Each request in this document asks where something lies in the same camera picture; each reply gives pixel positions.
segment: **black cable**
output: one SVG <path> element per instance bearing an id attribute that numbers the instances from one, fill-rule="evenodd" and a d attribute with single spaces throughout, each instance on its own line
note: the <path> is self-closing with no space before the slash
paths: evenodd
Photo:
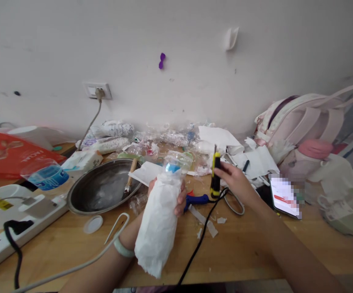
<path id="1" fill-rule="evenodd" d="M 14 233 L 19 235 L 26 229 L 28 229 L 31 225 L 33 225 L 33 221 L 14 221 L 10 220 L 7 221 L 3 224 L 4 227 L 4 233 L 6 234 L 7 240 L 15 250 L 15 252 L 18 254 L 18 263 L 17 263 L 17 268 L 15 270 L 15 276 L 14 276 L 14 288 L 19 289 L 19 272 L 21 270 L 21 264 L 22 264 L 22 250 L 19 248 L 18 244 L 14 241 L 13 237 L 11 236 L 10 233 L 10 227 L 14 229 Z"/>
<path id="2" fill-rule="evenodd" d="M 200 239 L 200 241 L 198 242 L 198 245 L 197 245 L 197 247 L 196 247 L 196 250 L 194 250 L 194 252 L 193 252 L 193 254 L 192 254 L 192 256 L 191 256 L 189 262 L 187 263 L 187 266 L 186 266 L 186 268 L 185 268 L 185 270 L 184 270 L 184 272 L 183 272 L 181 278 L 179 279 L 179 282 L 178 282 L 178 284 L 176 285 L 176 288 L 175 288 L 175 289 L 178 289 L 178 288 L 180 287 L 180 285 L 182 284 L 183 279 L 185 278 L 185 275 L 186 275 L 187 271 L 189 270 L 189 267 L 190 267 L 190 265 L 192 264 L 194 257 L 195 257 L 196 254 L 197 254 L 197 251 L 200 249 L 201 243 L 202 243 L 202 241 L 204 240 L 205 231 L 206 231 L 206 226 L 207 226 L 207 224 L 208 224 L 210 215 L 212 214 L 212 212 L 213 212 L 214 208 L 216 207 L 216 205 L 218 204 L 218 202 L 226 196 L 226 194 L 228 193 L 228 191 L 229 191 L 229 188 L 228 188 L 228 187 L 224 188 L 224 189 L 221 191 L 220 197 L 219 197 L 217 200 L 215 200 L 215 201 L 209 201 L 209 202 L 214 202 L 214 205 L 213 205 L 212 209 L 210 210 L 208 217 L 206 218 L 205 226 L 204 226 L 204 229 L 203 229 L 202 235 L 201 235 L 201 239 Z"/>
<path id="3" fill-rule="evenodd" d="M 14 288 L 19 289 L 19 271 L 21 269 L 21 264 L 22 264 L 22 250 L 19 248 L 17 243 L 15 243 L 13 237 L 11 236 L 9 227 L 10 227 L 10 223 L 5 222 L 4 232 L 6 234 L 7 240 L 9 241 L 9 243 L 11 244 L 15 252 L 18 254 L 18 263 L 17 263 L 17 268 L 15 270 L 15 277 L 14 277 Z"/>

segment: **wall outlet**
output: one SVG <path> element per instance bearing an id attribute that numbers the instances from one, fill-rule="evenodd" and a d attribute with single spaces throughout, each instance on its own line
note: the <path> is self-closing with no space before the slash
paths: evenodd
<path id="1" fill-rule="evenodd" d="M 111 100 L 111 92 L 109 88 L 109 84 L 107 83 L 83 83 L 84 90 L 86 92 L 87 97 L 96 98 L 95 90 L 97 88 L 102 89 L 105 92 L 105 96 L 103 99 Z"/>

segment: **metal bowl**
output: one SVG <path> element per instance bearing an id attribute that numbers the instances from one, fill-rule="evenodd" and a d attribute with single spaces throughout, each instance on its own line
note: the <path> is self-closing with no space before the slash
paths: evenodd
<path id="1" fill-rule="evenodd" d="M 141 186 L 140 182 L 133 179 L 131 193 L 124 197 L 132 161 L 113 160 L 80 177 L 68 193 L 67 203 L 70 211 L 83 215 L 102 214 L 126 202 Z"/>

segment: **pink container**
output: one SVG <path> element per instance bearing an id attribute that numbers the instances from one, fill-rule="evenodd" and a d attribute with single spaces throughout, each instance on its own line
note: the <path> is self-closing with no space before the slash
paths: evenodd
<path id="1" fill-rule="evenodd" d="M 323 160 L 332 152 L 333 146 L 324 140 L 306 140 L 300 144 L 298 150 L 307 157 Z"/>
<path id="2" fill-rule="evenodd" d="M 332 149 L 333 146 L 323 140 L 306 140 L 287 155 L 279 170 L 290 181 L 303 181 L 320 168 L 320 162 Z"/>

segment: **white lid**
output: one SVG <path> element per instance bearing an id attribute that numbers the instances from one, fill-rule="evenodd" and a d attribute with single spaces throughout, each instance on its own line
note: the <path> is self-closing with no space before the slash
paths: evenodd
<path id="1" fill-rule="evenodd" d="M 103 223 L 103 218 L 101 216 L 94 216 L 91 219 L 87 221 L 87 223 L 84 225 L 83 231 L 86 234 L 91 234 L 97 231 Z"/>

